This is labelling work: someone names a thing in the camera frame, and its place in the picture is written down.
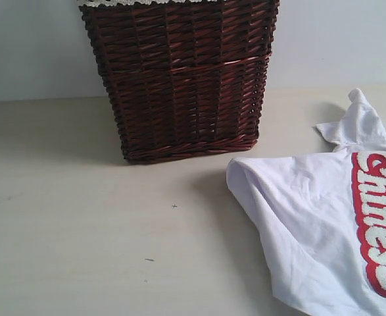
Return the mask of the white t-shirt with red lettering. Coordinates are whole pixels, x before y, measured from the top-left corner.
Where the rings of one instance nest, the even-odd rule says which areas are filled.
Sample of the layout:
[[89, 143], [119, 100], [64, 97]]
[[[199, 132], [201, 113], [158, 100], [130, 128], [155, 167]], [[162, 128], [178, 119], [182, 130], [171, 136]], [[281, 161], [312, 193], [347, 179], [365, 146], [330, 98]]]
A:
[[317, 125], [330, 153], [229, 162], [272, 293], [307, 315], [386, 315], [386, 129], [361, 90]]

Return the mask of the dark brown wicker basket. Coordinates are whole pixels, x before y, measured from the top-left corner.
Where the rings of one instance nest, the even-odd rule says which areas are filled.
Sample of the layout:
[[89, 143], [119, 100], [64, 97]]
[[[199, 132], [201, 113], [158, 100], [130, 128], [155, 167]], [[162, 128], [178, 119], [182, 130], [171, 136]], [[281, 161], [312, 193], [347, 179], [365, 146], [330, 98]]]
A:
[[265, 0], [79, 8], [124, 158], [156, 163], [251, 149], [278, 9]]

